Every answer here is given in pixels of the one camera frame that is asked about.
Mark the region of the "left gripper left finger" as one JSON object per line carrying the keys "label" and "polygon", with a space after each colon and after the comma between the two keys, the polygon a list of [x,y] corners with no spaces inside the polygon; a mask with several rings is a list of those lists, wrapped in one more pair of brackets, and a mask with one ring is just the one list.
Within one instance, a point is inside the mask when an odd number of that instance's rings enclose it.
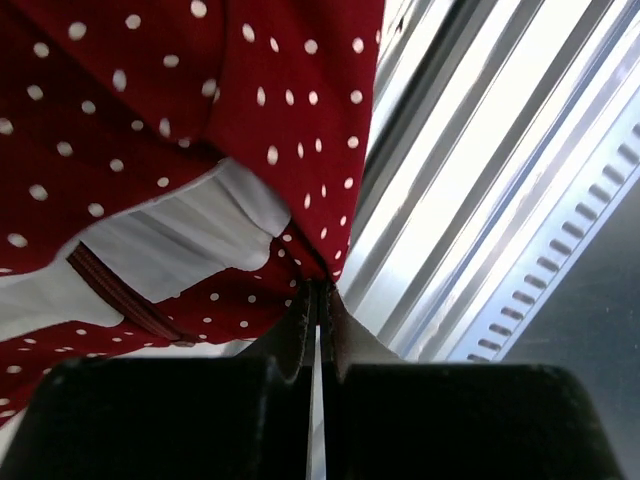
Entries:
{"label": "left gripper left finger", "polygon": [[40,384],[5,479],[304,479],[313,283],[238,355],[69,360]]}

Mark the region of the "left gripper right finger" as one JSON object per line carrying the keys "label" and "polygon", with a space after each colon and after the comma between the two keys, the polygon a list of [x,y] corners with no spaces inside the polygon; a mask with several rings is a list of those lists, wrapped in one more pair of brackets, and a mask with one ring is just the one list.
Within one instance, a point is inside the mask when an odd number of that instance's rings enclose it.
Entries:
{"label": "left gripper right finger", "polygon": [[319,288],[330,479],[619,479],[580,382],[545,364],[401,360]]}

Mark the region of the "red polka dot skirt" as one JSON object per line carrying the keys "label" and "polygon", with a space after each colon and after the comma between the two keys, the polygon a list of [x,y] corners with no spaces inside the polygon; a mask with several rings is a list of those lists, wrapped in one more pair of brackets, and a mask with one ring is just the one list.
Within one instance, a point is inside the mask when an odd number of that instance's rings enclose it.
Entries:
{"label": "red polka dot skirt", "polygon": [[254,340],[342,274],[380,1],[1,5],[1,419],[71,357]]}

